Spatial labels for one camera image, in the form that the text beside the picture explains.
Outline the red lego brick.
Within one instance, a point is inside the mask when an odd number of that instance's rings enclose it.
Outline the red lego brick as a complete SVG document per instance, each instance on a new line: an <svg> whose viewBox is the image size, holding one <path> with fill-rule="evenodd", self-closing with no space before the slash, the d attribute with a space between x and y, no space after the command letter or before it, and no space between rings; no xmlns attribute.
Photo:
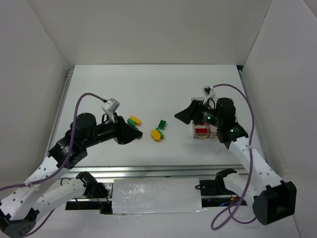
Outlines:
<svg viewBox="0 0 317 238"><path fill-rule="evenodd" d="M195 133L208 133L209 130L207 128L195 128Z"/></svg>

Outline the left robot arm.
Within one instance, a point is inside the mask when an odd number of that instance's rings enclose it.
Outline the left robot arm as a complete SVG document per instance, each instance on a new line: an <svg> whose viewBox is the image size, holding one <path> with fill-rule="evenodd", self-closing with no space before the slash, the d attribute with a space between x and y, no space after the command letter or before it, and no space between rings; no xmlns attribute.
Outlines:
<svg viewBox="0 0 317 238"><path fill-rule="evenodd" d="M143 135L118 115L113 121L97 124L93 114L83 113L70 127L75 130L73 146L70 147L69 130L23 187L0 201L0 229L10 238L28 236L40 218L70 199L81 196L107 198L108 190L87 171L80 172L51 192L48 189L88 155L87 148L111 139L125 145Z"/></svg>

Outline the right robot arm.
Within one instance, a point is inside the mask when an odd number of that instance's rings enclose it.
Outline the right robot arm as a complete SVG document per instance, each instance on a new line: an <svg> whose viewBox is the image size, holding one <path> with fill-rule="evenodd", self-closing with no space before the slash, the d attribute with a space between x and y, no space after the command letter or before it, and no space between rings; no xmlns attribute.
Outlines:
<svg viewBox="0 0 317 238"><path fill-rule="evenodd" d="M252 146L251 136L236 120L232 99L218 99L215 109L193 100L188 108L175 114L185 124L207 123L216 127L219 142L238 158L248 171L243 179L234 170L218 174L225 189L236 193L245 201L256 219L268 225L295 213L297 189L293 182L285 182Z"/></svg>

